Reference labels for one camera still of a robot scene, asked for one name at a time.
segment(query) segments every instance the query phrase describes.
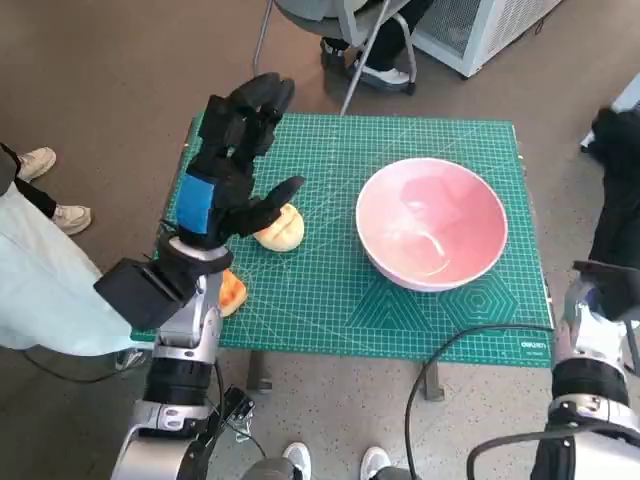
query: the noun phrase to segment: orange food item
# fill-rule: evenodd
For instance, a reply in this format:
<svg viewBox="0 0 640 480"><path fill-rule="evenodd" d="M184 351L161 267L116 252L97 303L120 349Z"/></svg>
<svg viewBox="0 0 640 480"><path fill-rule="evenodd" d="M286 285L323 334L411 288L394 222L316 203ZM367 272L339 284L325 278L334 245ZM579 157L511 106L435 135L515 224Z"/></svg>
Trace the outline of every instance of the orange food item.
<svg viewBox="0 0 640 480"><path fill-rule="evenodd" d="M227 268L222 272L222 286L220 287L222 317L233 315L246 299L247 287Z"/></svg>

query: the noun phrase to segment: chair leg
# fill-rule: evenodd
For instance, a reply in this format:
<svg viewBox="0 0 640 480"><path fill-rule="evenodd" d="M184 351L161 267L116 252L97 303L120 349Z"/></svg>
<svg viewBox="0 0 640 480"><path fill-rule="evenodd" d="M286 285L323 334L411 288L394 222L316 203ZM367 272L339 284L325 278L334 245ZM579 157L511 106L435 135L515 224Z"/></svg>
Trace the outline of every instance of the chair leg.
<svg viewBox="0 0 640 480"><path fill-rule="evenodd" d="M418 76L418 64L416 63L416 53L413 49L413 42L411 41L411 32L409 31L409 25L402 15L396 13L393 19L398 22L402 33L404 34L404 43L407 46L407 55L409 56L409 85L407 87L407 93L413 94L416 85L416 77Z"/></svg>
<svg viewBox="0 0 640 480"><path fill-rule="evenodd" d="M258 44L256 45L256 51L253 54L253 76L258 76L258 67L260 63L260 50L262 50L262 42L267 34L267 25L269 24L269 17L271 16L271 9L273 8L273 0L267 0L267 8L264 11L264 19L262 20L262 26L260 27L260 38L258 38Z"/></svg>
<svg viewBox="0 0 640 480"><path fill-rule="evenodd" d="M360 76L362 75L362 69L364 68L364 64L367 62L367 58L369 58L369 53L371 53L371 48L373 47L373 42L375 42L376 37L378 36L378 31L382 26L382 19L384 18L385 13L387 13L387 8L389 7L389 3L391 0L384 0L382 4L382 8L380 8L380 15L378 15L378 19L376 23L373 25L373 29L371 30L371 34L368 35L367 40L367 48L365 48L362 56L360 57L360 61L358 62L358 68L353 74L353 78L351 79L351 83L349 83L349 89L347 90L347 96L342 103L342 108L340 109L340 116L343 116L347 108L349 108L349 104L351 103L351 97L353 97L353 92L356 90L356 85L360 81Z"/></svg>

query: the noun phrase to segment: chair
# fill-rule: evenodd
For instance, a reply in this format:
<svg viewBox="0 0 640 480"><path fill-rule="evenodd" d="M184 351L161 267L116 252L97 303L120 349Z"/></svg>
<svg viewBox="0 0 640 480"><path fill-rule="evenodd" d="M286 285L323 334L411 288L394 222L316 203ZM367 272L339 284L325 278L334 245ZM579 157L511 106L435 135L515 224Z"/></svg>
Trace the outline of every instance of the chair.
<svg viewBox="0 0 640 480"><path fill-rule="evenodd" d="M275 3L278 10L280 10L280 13L282 13L285 18L307 32L314 33L322 37L342 38L353 47L360 49L364 47L361 61L359 62L358 68L356 69L356 72L351 79L351 83L349 84L349 88L347 90L347 95L342 104L342 108L340 109L340 115L344 115L347 111L347 108L349 107L349 104L351 103L351 98L353 97L356 85L360 80L362 69L365 62L367 61L367 58L369 57L369 52L371 51L371 47L373 46L373 42L375 41L376 36L378 35L380 26L390 18L393 18L402 28L405 43L407 45L407 53L409 55L411 70L410 82L406 88L406 93L412 95L415 90L415 81L417 75L416 57L413 51L411 33L409 32L407 22L402 17L402 15L398 13L398 11L409 2L409 0L384 0L380 3L369 3L367 4L367 6L356 12L353 11L353 6L349 8L349 0L331 0L331 2L331 6L337 13L338 17L326 17L320 21L315 21L307 20L300 16L294 15L290 11L286 10L279 3L279 0L267 0L267 7L265 10L264 19L262 20L262 27L260 29L260 37L258 38L258 44L256 45L255 54L253 56L253 74L258 74L260 51L262 49L264 37L267 33L267 26L269 23L269 17L271 16L271 10L273 4Z"/></svg>

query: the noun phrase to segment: shoe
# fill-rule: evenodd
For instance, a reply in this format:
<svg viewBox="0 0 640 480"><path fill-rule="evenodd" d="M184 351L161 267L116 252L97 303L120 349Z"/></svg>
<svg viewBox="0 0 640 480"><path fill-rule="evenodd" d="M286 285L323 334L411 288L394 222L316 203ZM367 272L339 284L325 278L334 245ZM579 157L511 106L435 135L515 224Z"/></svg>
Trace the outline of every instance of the shoe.
<svg viewBox="0 0 640 480"><path fill-rule="evenodd" d="M91 224L91 209L78 205L58 205L51 220L67 235L75 235Z"/></svg>
<svg viewBox="0 0 640 480"><path fill-rule="evenodd" d="M347 64L344 59L344 50L339 50L329 46L329 44L323 38L320 40L320 62L326 69L333 69L344 73L347 70Z"/></svg>
<svg viewBox="0 0 640 480"><path fill-rule="evenodd" d="M387 452L380 447L370 447L362 457L360 480L371 480L384 467L390 467L391 460Z"/></svg>
<svg viewBox="0 0 640 480"><path fill-rule="evenodd" d="M53 164L56 163L56 152L49 147L44 147L19 155L18 159L22 164L18 172L18 178L25 182L30 182L34 178L44 175L53 167Z"/></svg>
<svg viewBox="0 0 640 480"><path fill-rule="evenodd" d="M285 449L282 456L289 459L302 472L302 480L311 480L311 455L304 443L292 443Z"/></svg>
<svg viewBox="0 0 640 480"><path fill-rule="evenodd" d="M354 75L356 73L356 69L360 64L360 60L356 60L353 62L351 66L350 73ZM366 65L362 69L362 75L360 79L372 87L379 88L382 90L390 90L392 92L399 92L404 90L411 80L411 77L406 72L401 72L397 68L392 68L391 70L387 70L385 72L380 70L374 70L371 67L367 67Z"/></svg>

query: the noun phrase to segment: white sneaker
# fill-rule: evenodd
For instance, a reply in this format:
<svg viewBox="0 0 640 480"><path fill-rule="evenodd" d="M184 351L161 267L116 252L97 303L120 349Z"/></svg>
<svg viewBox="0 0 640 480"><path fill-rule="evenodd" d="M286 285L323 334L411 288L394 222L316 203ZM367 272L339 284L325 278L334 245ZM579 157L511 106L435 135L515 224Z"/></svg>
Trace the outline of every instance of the white sneaker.
<svg viewBox="0 0 640 480"><path fill-rule="evenodd" d="M353 62L352 73L355 73L355 70L358 68L359 64L359 59ZM379 70L374 70L371 67L367 67L366 65L362 69L362 76L360 78L363 82L368 83L373 87L392 91L404 89L407 85L409 85L409 81L411 80L411 77L408 73L401 72L397 68L392 68L391 70L382 72Z"/></svg>
<svg viewBox="0 0 640 480"><path fill-rule="evenodd" d="M34 178L47 173L53 164L56 163L56 152L49 147L39 148L33 152L19 155L20 171L18 178L25 182L30 182Z"/></svg>
<svg viewBox="0 0 640 480"><path fill-rule="evenodd" d="M370 447L362 457L360 480L371 480L384 467L390 467L391 460L387 452L380 447Z"/></svg>
<svg viewBox="0 0 640 480"><path fill-rule="evenodd" d="M51 220L67 235L75 235L91 223L91 209L78 205L58 205Z"/></svg>
<svg viewBox="0 0 640 480"><path fill-rule="evenodd" d="M311 455L304 443L292 443L285 449L282 456L288 458L302 472L302 480L311 480Z"/></svg>

